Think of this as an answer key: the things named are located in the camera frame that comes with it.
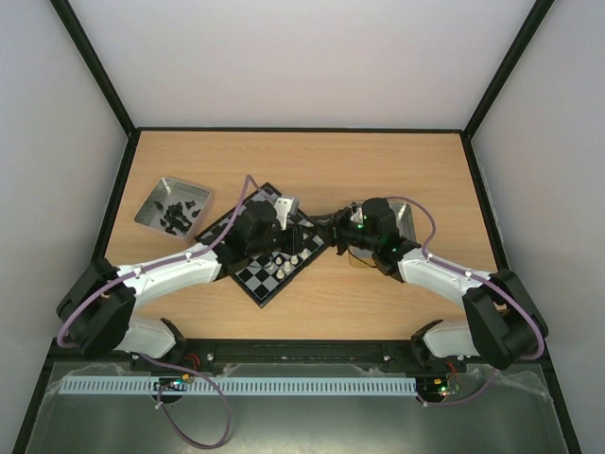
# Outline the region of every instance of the pile of black chess pieces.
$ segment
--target pile of black chess pieces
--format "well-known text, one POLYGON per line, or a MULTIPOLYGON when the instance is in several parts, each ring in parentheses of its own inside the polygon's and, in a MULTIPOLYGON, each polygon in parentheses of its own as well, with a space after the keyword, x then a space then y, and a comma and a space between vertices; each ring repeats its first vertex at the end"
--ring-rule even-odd
MULTIPOLYGON (((158 210, 164 210, 164 206, 161 203, 159 203, 158 201, 155 201, 154 203, 158 210)), ((194 206, 196 206, 196 201, 185 202, 185 207, 189 211, 191 211, 194 206)), ((191 212, 191 216, 193 218, 197 218, 200 211, 201 210, 198 209, 196 211, 191 212)), ((168 234, 176 235, 177 232, 175 231, 175 229, 177 229, 179 232, 185 235, 193 224, 182 211, 182 202, 178 202, 173 203, 172 205, 168 205, 168 208, 166 208, 166 211, 164 213, 164 217, 160 219, 160 225, 162 225, 162 227, 165 227, 164 230, 168 234)))

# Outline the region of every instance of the wooden table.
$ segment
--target wooden table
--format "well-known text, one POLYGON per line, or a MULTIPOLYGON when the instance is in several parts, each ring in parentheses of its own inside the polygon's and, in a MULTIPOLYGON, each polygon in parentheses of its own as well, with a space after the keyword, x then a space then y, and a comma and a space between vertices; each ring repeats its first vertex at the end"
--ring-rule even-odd
MULTIPOLYGON (((108 258, 114 265, 131 264, 184 248, 133 221, 160 177, 211 189, 215 204, 208 225, 233 207, 247 173, 298 196, 308 214, 369 197, 411 197, 437 220, 433 253, 495 270, 460 138, 444 133, 144 131, 108 258)), ((422 241, 429 225, 421 212, 413 214, 422 241)), ((206 339, 407 339, 432 320, 464 317, 462 309, 428 290, 352 268, 334 250, 263 309, 227 278, 171 293, 139 313, 170 319, 185 337, 206 339)))

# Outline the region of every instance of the white wall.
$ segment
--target white wall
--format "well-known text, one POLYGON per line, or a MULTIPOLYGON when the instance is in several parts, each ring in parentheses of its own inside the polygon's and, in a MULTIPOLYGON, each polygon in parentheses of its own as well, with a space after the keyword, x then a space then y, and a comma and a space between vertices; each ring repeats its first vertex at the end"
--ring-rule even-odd
POLYGON ((138 126, 463 128, 533 0, 72 0, 138 126))
POLYGON ((555 2, 474 141, 587 454, 605 444, 603 24, 603 2, 555 2))
POLYGON ((1 2, 2 453, 59 327, 55 307, 90 259, 125 143, 50 2, 1 2))

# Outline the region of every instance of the chessboard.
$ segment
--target chessboard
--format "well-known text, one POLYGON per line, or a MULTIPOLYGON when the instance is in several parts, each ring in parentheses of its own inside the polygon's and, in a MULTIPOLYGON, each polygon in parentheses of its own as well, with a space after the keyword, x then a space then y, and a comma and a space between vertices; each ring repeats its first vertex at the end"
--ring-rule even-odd
MULTIPOLYGON (((282 195, 269 183, 261 186, 265 194, 255 191, 248 196, 240 208, 240 213, 250 201, 264 201, 269 199, 275 202, 282 195)), ((210 236, 218 235, 229 221, 233 209, 221 216, 215 223, 196 236, 196 240, 204 242, 210 236)), ((295 224, 311 227, 313 224, 308 216, 298 210, 289 220, 295 224)), ((282 291, 305 267, 323 253, 327 245, 318 235, 303 234, 304 250, 297 255, 287 253, 267 253, 254 257, 250 264, 242 271, 232 275, 233 280, 240 286, 259 307, 264 307, 269 301, 282 291)))

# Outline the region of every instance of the gray floor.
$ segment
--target gray floor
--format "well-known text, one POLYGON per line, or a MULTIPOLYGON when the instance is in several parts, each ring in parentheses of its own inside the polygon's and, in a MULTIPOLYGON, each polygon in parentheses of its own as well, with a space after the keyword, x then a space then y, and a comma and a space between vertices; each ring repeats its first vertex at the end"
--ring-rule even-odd
MULTIPOLYGON (((59 365, 55 378, 63 376, 66 367, 59 365)), ((530 369, 540 374, 538 366, 530 369)), ((517 367, 510 372, 521 370, 517 367)), ((314 375, 334 373, 329 368, 312 371, 314 375)), ((473 376, 463 377, 468 393, 478 384, 473 376)), ((233 436, 217 452, 566 452, 552 404, 524 391, 526 385, 527 375, 515 375, 508 384, 494 383, 476 401, 441 409, 423 408, 413 397, 232 396, 233 436)), ((224 428, 223 411, 215 396, 185 396, 171 413, 187 434, 203 443, 215 442, 224 428)), ((49 393, 27 452, 197 451, 172 432, 162 413, 154 409, 151 397, 49 393)))

